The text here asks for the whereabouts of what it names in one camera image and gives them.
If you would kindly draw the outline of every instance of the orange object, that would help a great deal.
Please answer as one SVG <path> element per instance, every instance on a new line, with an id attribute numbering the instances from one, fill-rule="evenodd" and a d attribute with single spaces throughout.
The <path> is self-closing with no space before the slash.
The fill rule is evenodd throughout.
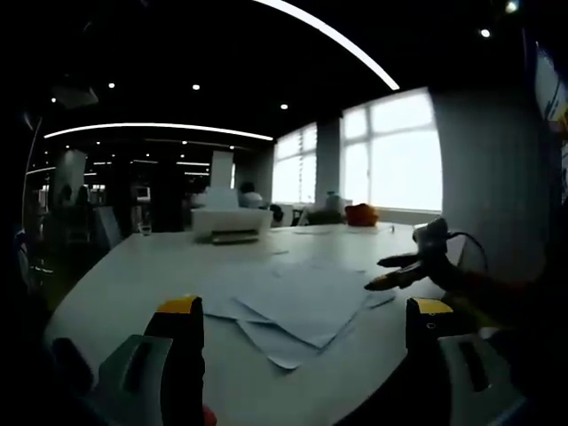
<path id="1" fill-rule="evenodd" d="M 375 226 L 379 220 L 376 209 L 368 204 L 347 206 L 345 208 L 347 225 L 349 226 Z"/>

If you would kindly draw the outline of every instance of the black ceiling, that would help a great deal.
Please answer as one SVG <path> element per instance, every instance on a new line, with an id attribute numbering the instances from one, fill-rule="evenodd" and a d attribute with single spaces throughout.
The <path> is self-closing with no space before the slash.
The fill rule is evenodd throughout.
<path id="1" fill-rule="evenodd" d="M 351 39 L 402 91 L 503 84 L 523 76 L 522 13 L 504 14 L 502 0 L 289 3 Z M 19 111 L 32 122 L 43 117 L 42 134 L 104 122 L 178 122 L 277 138 L 392 93 L 339 44 L 253 0 L 90 0 L 24 7 L 22 24 L 12 34 L 18 72 L 10 89 Z M 492 36 L 481 37 L 480 28 L 489 28 Z M 194 91 L 193 84 L 201 89 Z M 56 86 L 92 90 L 99 102 L 72 110 L 52 104 Z M 281 103 L 289 110 L 282 111 Z M 101 132 L 67 140 L 126 136 Z M 204 132 L 147 134 L 211 140 Z"/>

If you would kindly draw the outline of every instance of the cable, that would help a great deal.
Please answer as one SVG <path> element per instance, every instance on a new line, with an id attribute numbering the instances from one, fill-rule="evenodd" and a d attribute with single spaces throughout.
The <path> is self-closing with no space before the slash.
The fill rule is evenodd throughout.
<path id="1" fill-rule="evenodd" d="M 453 232 L 453 233 L 448 233 L 447 239 L 451 240 L 452 238 L 457 237 L 458 235 L 463 235 L 463 236 L 469 238 L 469 240 L 477 246 L 477 248 L 479 249 L 479 252 L 481 253 L 481 257 L 483 258 L 484 271 L 485 271 L 485 273 L 488 273 L 489 272 L 489 264 L 487 262 L 487 254 L 485 253 L 485 250 L 484 250 L 483 246 L 481 245 L 481 243 L 473 235 L 471 235 L 470 233 L 465 233 L 463 231 L 456 231 L 456 232 Z"/>

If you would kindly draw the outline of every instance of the white table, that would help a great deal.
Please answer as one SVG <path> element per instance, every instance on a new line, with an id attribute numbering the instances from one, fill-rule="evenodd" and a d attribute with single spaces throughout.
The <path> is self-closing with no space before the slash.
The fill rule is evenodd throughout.
<path id="1" fill-rule="evenodd" d="M 238 246 L 196 245 L 190 233 L 134 234 L 77 283 L 46 336 L 70 337 L 96 374 L 129 335 L 144 332 L 158 305 L 192 293 L 216 265 L 250 262 L 254 273 L 258 260 L 317 258 L 380 274 L 380 258 L 415 250 L 411 226 L 396 225 L 394 233 L 390 225 L 381 228 L 277 228 L 264 241 Z M 289 252 L 274 254 L 282 250 Z M 343 340 L 291 373 L 268 360 L 233 322 L 206 317 L 203 401 L 223 425 L 332 424 L 380 387 L 405 357 L 406 299 L 441 295 L 427 280 L 398 290 L 394 302 L 361 312 Z"/>

